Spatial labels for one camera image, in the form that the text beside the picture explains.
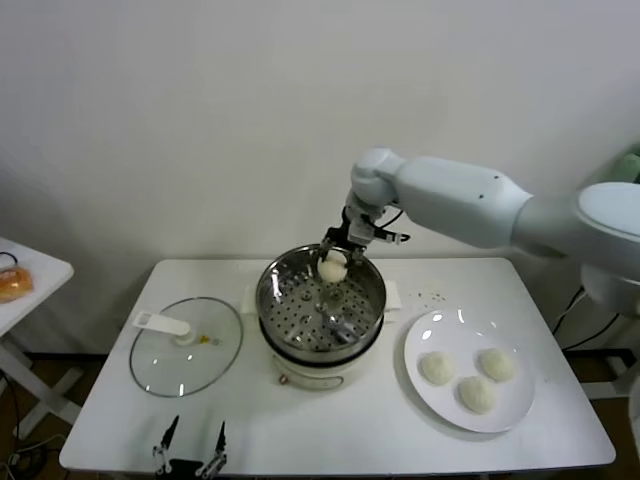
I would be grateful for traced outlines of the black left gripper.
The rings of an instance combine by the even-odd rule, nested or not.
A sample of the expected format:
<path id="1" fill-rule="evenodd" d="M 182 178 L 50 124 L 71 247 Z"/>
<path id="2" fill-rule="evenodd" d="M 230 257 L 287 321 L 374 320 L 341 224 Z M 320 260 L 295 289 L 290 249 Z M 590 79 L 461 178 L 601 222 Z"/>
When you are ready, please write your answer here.
<path id="1" fill-rule="evenodd" d="M 162 473 L 162 478 L 169 480 L 202 480 L 208 479 L 210 476 L 217 476 L 227 463 L 226 422 L 223 421 L 221 424 L 213 456 L 206 463 L 194 460 L 169 459 L 169 448 L 178 422 L 179 416 L 176 415 L 164 432 L 160 443 L 152 449 L 155 472 Z"/>

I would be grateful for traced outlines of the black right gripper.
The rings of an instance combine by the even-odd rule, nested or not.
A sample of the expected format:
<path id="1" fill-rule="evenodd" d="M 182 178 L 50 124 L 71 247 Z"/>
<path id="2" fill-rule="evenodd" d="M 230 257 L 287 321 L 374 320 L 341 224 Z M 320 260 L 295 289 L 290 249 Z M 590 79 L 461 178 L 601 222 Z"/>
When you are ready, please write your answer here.
<path id="1" fill-rule="evenodd" d="M 341 224 L 329 227 L 325 239 L 319 244 L 318 258 L 321 262 L 327 259 L 333 246 L 346 250 L 346 267 L 360 265 L 368 247 L 368 214 L 359 208 L 345 206 L 341 212 Z"/>

